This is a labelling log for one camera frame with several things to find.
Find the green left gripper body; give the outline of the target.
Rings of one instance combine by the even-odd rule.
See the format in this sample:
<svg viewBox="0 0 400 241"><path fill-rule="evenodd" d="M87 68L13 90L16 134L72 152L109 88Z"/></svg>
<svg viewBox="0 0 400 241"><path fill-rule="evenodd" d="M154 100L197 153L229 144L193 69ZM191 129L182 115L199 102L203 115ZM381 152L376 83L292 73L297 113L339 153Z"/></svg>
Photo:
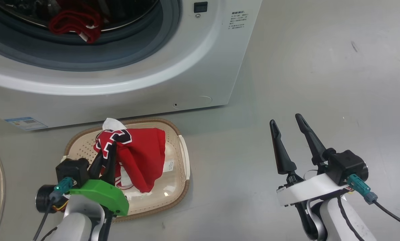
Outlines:
<svg viewBox="0 0 400 241"><path fill-rule="evenodd" d="M72 188L70 195L83 195L112 211L117 216L126 216L129 211L129 202L118 187L103 180L90 179L81 188Z"/></svg>

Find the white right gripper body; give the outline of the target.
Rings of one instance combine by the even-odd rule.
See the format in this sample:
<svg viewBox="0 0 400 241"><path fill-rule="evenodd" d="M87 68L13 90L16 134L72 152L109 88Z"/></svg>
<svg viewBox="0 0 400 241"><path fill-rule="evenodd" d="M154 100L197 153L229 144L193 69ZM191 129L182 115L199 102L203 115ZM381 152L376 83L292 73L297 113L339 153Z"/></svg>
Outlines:
<svg viewBox="0 0 400 241"><path fill-rule="evenodd" d="M327 174L320 174L292 186L279 188L276 193L279 204L285 206L327 195L346 187L347 184L339 186Z"/></svg>

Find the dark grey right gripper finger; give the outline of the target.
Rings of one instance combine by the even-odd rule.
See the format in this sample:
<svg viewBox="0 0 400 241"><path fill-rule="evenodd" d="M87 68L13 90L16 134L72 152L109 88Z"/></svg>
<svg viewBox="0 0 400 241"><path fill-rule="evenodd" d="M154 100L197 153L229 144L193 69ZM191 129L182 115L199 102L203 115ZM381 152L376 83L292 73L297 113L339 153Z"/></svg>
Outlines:
<svg viewBox="0 0 400 241"><path fill-rule="evenodd" d="M315 166L327 166L327 162L329 157L332 154L335 154L336 151L333 148L326 148L323 143L320 141L319 137L316 136L316 133L312 130L312 128L308 125L307 121L301 114L296 114L295 119L297 121L298 127L300 131L304 134L310 152L312 154L312 163Z"/></svg>
<svg viewBox="0 0 400 241"><path fill-rule="evenodd" d="M295 163L291 161L287 150L284 147L284 144L281 140L281 132L274 119L269 122L269 126L273 142L277 172L278 174L293 174L297 167Z"/></svg>

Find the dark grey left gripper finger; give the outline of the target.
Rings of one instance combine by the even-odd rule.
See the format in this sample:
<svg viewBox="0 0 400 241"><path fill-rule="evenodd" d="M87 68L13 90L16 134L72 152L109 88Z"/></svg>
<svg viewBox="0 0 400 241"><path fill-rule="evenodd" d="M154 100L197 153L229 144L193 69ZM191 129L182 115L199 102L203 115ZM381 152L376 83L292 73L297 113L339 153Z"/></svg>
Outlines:
<svg viewBox="0 0 400 241"><path fill-rule="evenodd" d="M107 164L103 173L103 181L110 185L115 185L116 148L117 142L113 142L113 144L107 149Z"/></svg>
<svg viewBox="0 0 400 241"><path fill-rule="evenodd" d="M102 150L100 150L88 169L89 179L99 179L103 160Z"/></svg>

